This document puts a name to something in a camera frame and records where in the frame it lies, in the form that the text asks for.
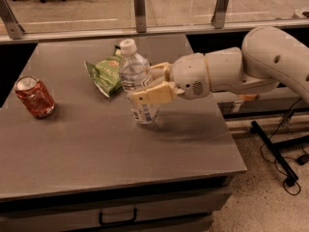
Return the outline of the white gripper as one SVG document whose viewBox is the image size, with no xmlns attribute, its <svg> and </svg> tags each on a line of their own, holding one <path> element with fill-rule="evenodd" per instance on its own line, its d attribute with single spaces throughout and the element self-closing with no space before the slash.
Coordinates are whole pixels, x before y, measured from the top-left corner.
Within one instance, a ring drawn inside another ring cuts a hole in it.
<svg viewBox="0 0 309 232">
<path fill-rule="evenodd" d="M 185 55 L 172 64 L 168 62 L 150 66 L 153 79 L 172 82 L 129 92 L 127 97 L 135 104 L 161 104 L 172 102 L 177 96 L 196 100 L 210 93 L 210 81 L 205 56 L 202 53 Z"/>
</svg>

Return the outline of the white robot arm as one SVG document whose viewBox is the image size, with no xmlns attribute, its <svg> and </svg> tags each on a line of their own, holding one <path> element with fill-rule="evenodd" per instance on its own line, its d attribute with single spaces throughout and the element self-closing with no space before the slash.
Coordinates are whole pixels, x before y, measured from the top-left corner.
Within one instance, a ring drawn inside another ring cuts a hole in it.
<svg viewBox="0 0 309 232">
<path fill-rule="evenodd" d="M 276 27 L 252 29 L 241 47 L 185 55 L 151 70 L 154 82 L 128 94 L 136 104 L 196 100 L 221 91 L 254 95 L 280 84 L 309 102 L 309 48 Z"/>
</svg>

